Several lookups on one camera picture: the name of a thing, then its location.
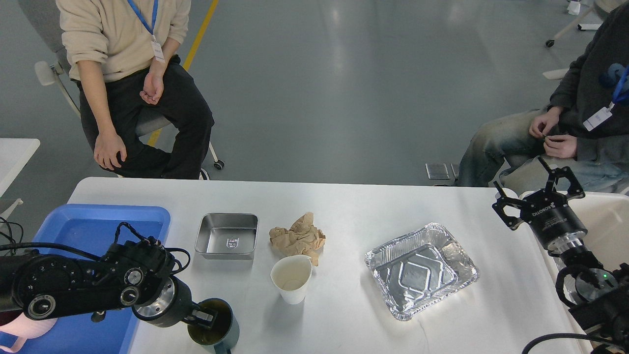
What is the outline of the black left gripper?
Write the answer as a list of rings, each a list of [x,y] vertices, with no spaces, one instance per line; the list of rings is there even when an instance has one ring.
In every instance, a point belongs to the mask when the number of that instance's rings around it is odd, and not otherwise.
[[[179,278],[171,276],[150,304],[133,306],[133,314],[141,321],[157,327],[170,327],[180,321],[189,325],[214,326],[218,312],[197,309],[191,291]]]

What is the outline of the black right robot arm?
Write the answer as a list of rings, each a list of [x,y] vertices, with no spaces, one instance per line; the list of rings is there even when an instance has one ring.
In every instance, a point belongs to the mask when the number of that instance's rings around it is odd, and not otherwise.
[[[575,339],[596,342],[594,354],[628,352],[628,265],[609,271],[586,246],[588,231],[569,206],[572,199],[583,199],[585,191],[569,167],[550,168],[544,188],[517,199],[508,197],[494,182],[499,193],[492,208],[511,230],[527,224],[549,256],[560,259],[563,268],[555,280],[555,291],[582,334],[558,332],[530,341],[524,354],[548,340]]]

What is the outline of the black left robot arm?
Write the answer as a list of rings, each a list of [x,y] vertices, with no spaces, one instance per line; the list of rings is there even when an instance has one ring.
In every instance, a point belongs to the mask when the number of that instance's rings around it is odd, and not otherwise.
[[[103,256],[51,242],[2,245],[1,311],[22,311],[30,320],[51,320],[132,309],[140,321],[157,327],[179,322],[211,329],[218,311],[193,302],[177,278],[186,269],[174,253],[122,222]]]

